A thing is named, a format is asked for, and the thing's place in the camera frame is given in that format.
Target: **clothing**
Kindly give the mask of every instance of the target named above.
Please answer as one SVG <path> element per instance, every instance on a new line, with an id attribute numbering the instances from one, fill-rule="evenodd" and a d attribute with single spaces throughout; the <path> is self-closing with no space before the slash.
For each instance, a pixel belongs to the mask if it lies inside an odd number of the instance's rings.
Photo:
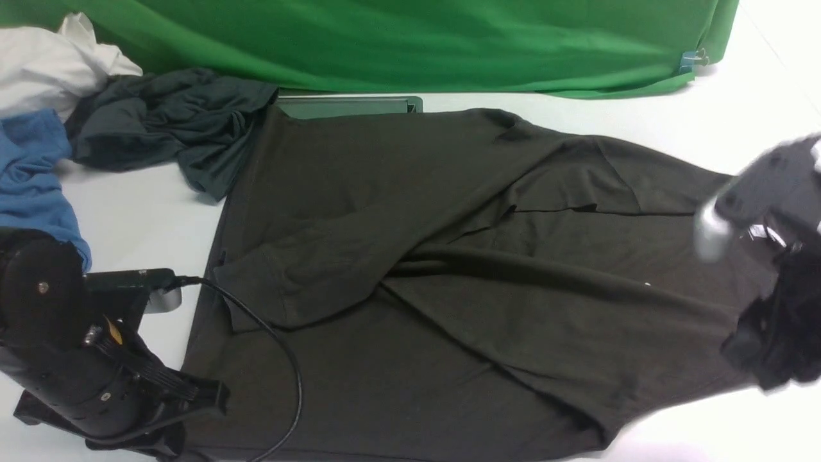
<path id="1" fill-rule="evenodd" d="M 89 244 L 53 173 L 71 148 L 54 109 L 0 119 L 0 226 L 39 229 L 71 242 L 91 269 Z"/>
<path id="2" fill-rule="evenodd" d="M 57 33 L 0 29 L 0 43 L 0 118 L 52 108 L 65 121 L 80 98 L 102 90 L 110 76 L 143 73 L 116 46 L 98 44 L 82 13 L 66 15 Z"/>
<path id="3" fill-rule="evenodd" d="M 557 458 L 746 383 L 719 348 L 773 272 L 690 249 L 693 213 L 726 181 L 498 110 L 271 108 L 212 264 L 303 365 L 305 416 L 278 457 Z M 284 429 L 275 348 L 200 304 L 184 370 L 224 380 L 233 412 L 187 424 L 192 454 L 245 457 Z"/>
<path id="4" fill-rule="evenodd" d="M 274 84 L 208 69 L 123 77 L 67 121 L 73 159 L 112 172 L 176 160 L 194 189 L 220 200 L 276 96 Z"/>

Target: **blue cloth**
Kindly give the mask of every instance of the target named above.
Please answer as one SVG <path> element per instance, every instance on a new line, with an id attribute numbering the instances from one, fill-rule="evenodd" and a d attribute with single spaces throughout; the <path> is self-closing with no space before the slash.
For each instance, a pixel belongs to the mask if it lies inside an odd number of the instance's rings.
<path id="1" fill-rule="evenodd" d="M 73 243 L 88 271 L 89 244 L 53 173 L 57 161 L 70 154 L 66 130 L 53 109 L 0 119 L 0 226 L 40 229 Z"/>

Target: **pile of clothes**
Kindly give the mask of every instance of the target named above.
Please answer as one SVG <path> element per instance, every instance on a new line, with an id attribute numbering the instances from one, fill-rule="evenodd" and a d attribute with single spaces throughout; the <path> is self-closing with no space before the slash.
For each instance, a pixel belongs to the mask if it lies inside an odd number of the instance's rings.
<path id="1" fill-rule="evenodd" d="M 738 249 L 705 266 L 690 245 L 726 176 L 493 109 L 295 121 L 274 84 L 143 76 L 67 21 L 0 32 L 73 50 L 90 83 L 33 63 L 36 79 L 0 74 L 0 88 L 62 85 L 25 102 L 0 92 L 0 224 L 74 242 L 88 269 L 60 159 L 176 161 L 198 191 L 230 192 L 209 276 L 283 330 L 304 374 L 304 415 L 277 457 L 565 457 L 750 379 L 719 349 L 773 269 Z M 286 359 L 234 308 L 200 299 L 183 371 L 224 381 L 232 401 L 225 419 L 186 422 L 181 460 L 255 455 L 291 421 Z"/>
<path id="2" fill-rule="evenodd" d="M 56 33 L 0 29 L 0 42 L 0 226 L 74 243 L 86 271 L 90 249 L 56 162 L 124 172 L 174 160 L 195 190 L 219 201 L 277 97 L 274 84 L 208 69 L 143 75 L 116 46 L 97 44 L 81 13 Z"/>

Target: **black cable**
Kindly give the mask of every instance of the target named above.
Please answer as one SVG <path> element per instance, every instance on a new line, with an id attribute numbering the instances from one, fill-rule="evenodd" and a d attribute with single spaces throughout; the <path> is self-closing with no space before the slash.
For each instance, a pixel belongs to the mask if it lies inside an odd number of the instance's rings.
<path id="1" fill-rule="evenodd" d="M 204 286 L 208 286 L 211 289 L 215 290 L 217 293 L 222 295 L 228 302 L 233 303 L 236 305 L 240 311 L 244 312 L 248 317 L 254 320 L 255 323 L 259 325 L 262 330 L 264 330 L 268 335 L 270 335 L 280 347 L 282 347 L 282 351 L 285 352 L 285 355 L 288 357 L 288 361 L 291 362 L 291 367 L 294 370 L 294 377 L 296 378 L 296 411 L 294 412 L 294 418 L 291 420 L 291 426 L 288 428 L 288 431 L 279 438 L 279 441 L 273 444 L 273 446 L 269 447 L 267 450 L 262 452 L 261 454 L 248 459 L 248 462 L 262 462 L 263 460 L 267 459 L 271 454 L 277 452 L 282 445 L 288 441 L 288 438 L 291 437 L 294 430 L 296 430 L 296 425 L 300 422 L 300 417 L 302 416 L 302 372 L 300 371 L 300 365 L 296 361 L 296 355 L 294 354 L 294 350 L 288 345 L 288 343 L 283 339 L 279 333 L 277 333 L 265 320 L 259 317 L 256 313 L 252 312 L 247 305 L 245 305 L 239 298 L 235 297 L 234 294 L 228 292 L 227 290 L 223 289 L 218 284 L 214 283 L 211 280 L 207 280 L 205 278 L 200 278 L 198 276 L 179 276 L 177 278 L 178 284 L 180 287 L 192 285 L 192 284 L 202 284 Z"/>

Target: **white cloth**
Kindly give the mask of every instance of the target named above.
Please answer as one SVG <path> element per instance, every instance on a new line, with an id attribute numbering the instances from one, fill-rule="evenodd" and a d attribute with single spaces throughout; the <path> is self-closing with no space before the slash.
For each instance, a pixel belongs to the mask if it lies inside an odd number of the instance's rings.
<path id="1" fill-rule="evenodd" d="M 143 71 L 114 45 L 98 44 L 83 13 L 63 18 L 57 33 L 39 27 L 0 29 L 0 118 L 54 108 L 64 122 L 80 98 L 110 76 Z"/>

